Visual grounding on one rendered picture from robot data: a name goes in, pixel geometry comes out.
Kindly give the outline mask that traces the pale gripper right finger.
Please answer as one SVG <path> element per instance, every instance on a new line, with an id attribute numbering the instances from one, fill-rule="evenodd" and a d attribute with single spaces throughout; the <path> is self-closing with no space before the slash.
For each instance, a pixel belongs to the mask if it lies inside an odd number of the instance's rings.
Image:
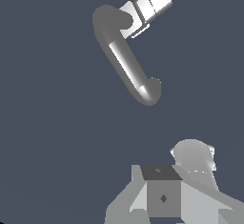
<path id="1" fill-rule="evenodd" d="M 192 180 L 179 166 L 162 168 L 163 217 L 185 224 L 244 224 L 244 203 Z"/>

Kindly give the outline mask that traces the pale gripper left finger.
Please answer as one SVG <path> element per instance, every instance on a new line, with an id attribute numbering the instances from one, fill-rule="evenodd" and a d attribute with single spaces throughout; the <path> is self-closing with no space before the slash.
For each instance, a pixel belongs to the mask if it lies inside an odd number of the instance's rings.
<path id="1" fill-rule="evenodd" d="M 139 165 L 132 165 L 132 180 L 107 207 L 104 224 L 152 224 L 162 218 L 160 206 L 149 203 L 149 184 Z"/>

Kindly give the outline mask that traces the grey rounded faucet knob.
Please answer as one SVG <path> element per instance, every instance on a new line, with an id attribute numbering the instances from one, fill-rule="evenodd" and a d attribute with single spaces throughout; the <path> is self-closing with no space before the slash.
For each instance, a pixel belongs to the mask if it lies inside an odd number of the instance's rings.
<path id="1" fill-rule="evenodd" d="M 218 192 L 214 178 L 214 147 L 197 139 L 179 141 L 172 149 L 174 169 L 183 181 L 198 190 Z"/>

